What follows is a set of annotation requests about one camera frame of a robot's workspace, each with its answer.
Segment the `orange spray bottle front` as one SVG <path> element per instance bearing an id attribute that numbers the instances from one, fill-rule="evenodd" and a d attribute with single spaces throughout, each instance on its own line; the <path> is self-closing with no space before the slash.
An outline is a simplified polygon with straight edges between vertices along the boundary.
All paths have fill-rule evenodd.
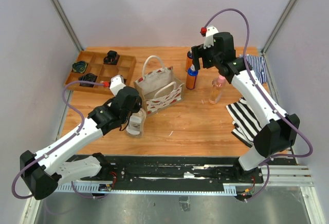
<path id="1" fill-rule="evenodd" d="M 185 66 L 185 70 L 188 71 L 188 69 L 190 69 L 190 67 L 193 64 L 193 56 L 192 56 L 192 51 L 189 50 L 187 52 L 187 58 L 186 58 L 186 66 Z"/>

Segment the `clear bottle pink cap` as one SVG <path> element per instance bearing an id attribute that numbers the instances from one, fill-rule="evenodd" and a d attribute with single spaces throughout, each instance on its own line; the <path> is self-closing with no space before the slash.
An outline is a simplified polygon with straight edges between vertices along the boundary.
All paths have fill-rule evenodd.
<path id="1" fill-rule="evenodd" d="M 223 89 L 226 84 L 226 79 L 224 76 L 219 75 L 212 81 L 212 89 L 210 92 L 209 102 L 211 104 L 216 104 L 219 102 Z"/>

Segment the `orange spray bottle back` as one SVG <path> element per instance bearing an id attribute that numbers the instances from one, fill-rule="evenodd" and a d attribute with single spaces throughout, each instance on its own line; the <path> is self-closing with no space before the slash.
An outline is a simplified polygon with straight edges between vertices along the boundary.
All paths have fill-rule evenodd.
<path id="1" fill-rule="evenodd" d="M 187 70 L 187 78 L 186 78 L 186 88 L 194 89 L 196 86 L 196 80 L 198 76 L 198 70 L 195 69 L 194 65 L 191 65 Z"/>

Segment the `orange spray bottle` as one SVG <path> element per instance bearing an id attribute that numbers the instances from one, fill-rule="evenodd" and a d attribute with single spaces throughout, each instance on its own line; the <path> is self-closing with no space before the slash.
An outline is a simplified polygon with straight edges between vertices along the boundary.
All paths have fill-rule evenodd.
<path id="1" fill-rule="evenodd" d="M 190 67 L 193 64 L 193 56 L 192 56 L 192 51 L 189 50 L 187 52 L 187 58 L 186 58 L 186 66 L 185 66 L 185 70 L 188 71 L 188 69 L 190 69 Z"/>
<path id="2" fill-rule="evenodd" d="M 186 88 L 194 89 L 196 86 L 196 80 L 198 76 L 198 70 L 195 69 L 194 65 L 191 65 L 187 70 L 187 78 L 186 78 Z"/>

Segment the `blue white striped cloth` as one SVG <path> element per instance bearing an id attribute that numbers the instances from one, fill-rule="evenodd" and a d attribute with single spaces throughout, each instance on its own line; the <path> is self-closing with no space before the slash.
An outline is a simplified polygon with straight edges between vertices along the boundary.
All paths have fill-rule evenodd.
<path id="1" fill-rule="evenodd" d="M 253 78 L 257 80 L 260 84 L 266 83 L 267 74 L 265 59 L 262 56 L 247 54 L 246 61 L 252 67 L 252 71 L 254 72 Z"/>

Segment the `black white striped cloth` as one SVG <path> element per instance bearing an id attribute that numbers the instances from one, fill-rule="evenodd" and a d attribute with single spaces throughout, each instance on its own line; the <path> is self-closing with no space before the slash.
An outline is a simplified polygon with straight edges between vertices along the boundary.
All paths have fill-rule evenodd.
<path id="1" fill-rule="evenodd" d="M 261 127 L 245 98 L 241 97 L 237 102 L 227 105 L 226 109 L 233 119 L 234 128 L 231 133 L 247 147 L 253 147 L 254 138 Z"/>

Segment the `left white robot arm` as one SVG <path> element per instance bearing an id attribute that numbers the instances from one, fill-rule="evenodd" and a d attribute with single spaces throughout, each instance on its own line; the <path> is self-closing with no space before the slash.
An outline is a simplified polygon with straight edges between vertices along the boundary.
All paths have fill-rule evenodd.
<path id="1" fill-rule="evenodd" d="M 94 108 L 74 130 L 49 147 L 36 153 L 23 152 L 20 155 L 19 177 L 32 197 L 42 200 L 62 184 L 86 177 L 103 181 L 112 175 L 114 167 L 101 153 L 73 162 L 69 158 L 89 143 L 121 128 L 131 114 L 140 110 L 141 104 L 139 92 L 124 86 L 113 98 Z"/>

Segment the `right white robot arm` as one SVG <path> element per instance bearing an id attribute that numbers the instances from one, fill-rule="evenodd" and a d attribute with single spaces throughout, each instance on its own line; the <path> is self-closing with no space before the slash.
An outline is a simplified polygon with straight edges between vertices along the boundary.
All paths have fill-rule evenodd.
<path id="1" fill-rule="evenodd" d="M 236 57 L 233 36 L 229 32 L 218 32 L 211 26 L 203 27 L 200 33 L 205 38 L 204 43 L 191 48 L 195 69 L 216 67 L 242 94 L 261 127 L 253 146 L 238 158 L 233 169 L 234 179 L 244 183 L 265 159 L 294 145 L 300 119 L 282 109 L 256 79 L 251 66 L 243 58 Z"/>

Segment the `clear bottle white cap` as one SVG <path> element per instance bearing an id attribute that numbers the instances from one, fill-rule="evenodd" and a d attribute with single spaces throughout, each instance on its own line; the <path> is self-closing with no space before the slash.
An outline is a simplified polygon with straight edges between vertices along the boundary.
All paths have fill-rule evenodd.
<path id="1" fill-rule="evenodd" d="M 143 108 L 141 108 L 139 112 L 133 113 L 129 119 L 128 127 L 126 128 L 127 135 L 135 138 L 142 137 L 146 116 L 147 114 Z"/>

